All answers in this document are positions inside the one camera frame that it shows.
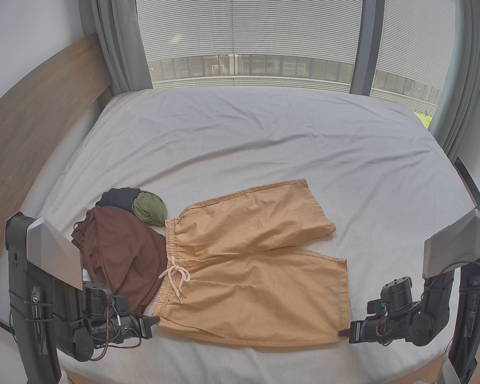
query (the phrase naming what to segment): green grass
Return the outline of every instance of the green grass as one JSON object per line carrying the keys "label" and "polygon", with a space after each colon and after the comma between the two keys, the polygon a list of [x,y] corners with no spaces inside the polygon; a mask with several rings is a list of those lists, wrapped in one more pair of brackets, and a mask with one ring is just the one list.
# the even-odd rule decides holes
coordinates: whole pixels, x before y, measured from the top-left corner
{"label": "green grass", "polygon": [[425,128],[428,129],[428,126],[430,125],[430,122],[432,121],[432,115],[427,115],[426,113],[421,113],[421,112],[416,112],[413,111],[417,115],[417,117],[420,119],[422,124],[425,126]]}

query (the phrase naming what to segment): wooden headboard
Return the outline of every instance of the wooden headboard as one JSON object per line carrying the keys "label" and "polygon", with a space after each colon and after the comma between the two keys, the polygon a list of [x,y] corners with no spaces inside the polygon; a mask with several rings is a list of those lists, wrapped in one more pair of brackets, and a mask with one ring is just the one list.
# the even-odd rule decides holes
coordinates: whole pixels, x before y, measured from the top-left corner
{"label": "wooden headboard", "polygon": [[0,244],[42,166],[111,80],[96,34],[36,67],[0,98]]}

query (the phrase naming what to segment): gray curtain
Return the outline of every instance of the gray curtain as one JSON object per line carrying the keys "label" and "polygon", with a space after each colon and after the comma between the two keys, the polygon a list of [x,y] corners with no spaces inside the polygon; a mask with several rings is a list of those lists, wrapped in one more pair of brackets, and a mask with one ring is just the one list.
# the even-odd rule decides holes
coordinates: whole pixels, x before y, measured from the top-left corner
{"label": "gray curtain", "polygon": [[96,32],[113,95],[152,88],[134,0],[79,0],[85,36]]}
{"label": "gray curtain", "polygon": [[455,41],[437,111],[429,131],[451,161],[477,105],[480,92],[480,0],[455,1]]}

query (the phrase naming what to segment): shorts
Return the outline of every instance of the shorts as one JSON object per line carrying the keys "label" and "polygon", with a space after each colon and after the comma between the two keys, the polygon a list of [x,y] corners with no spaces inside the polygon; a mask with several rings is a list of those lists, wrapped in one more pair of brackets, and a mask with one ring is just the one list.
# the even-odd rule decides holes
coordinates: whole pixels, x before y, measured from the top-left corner
{"label": "shorts", "polygon": [[346,260],[296,248],[335,231],[305,179],[190,205],[165,227],[168,265],[152,311],[160,327],[239,346],[343,339]]}

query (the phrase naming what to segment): white bed sheet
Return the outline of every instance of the white bed sheet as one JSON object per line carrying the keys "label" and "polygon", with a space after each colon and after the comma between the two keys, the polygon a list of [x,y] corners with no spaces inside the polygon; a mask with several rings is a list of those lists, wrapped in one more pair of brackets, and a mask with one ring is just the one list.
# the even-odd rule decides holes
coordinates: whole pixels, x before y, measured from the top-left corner
{"label": "white bed sheet", "polygon": [[[68,163],[42,215],[70,238],[102,192],[139,187],[175,217],[189,204],[306,178],[336,232],[304,247],[348,261],[350,318],[382,285],[411,276],[422,292],[423,242],[473,207],[430,133],[404,105],[269,87],[145,90],[112,99]],[[312,348],[234,348],[154,327],[134,350],[61,363],[99,384],[384,383],[444,352],[456,317],[425,347],[395,341]]]}

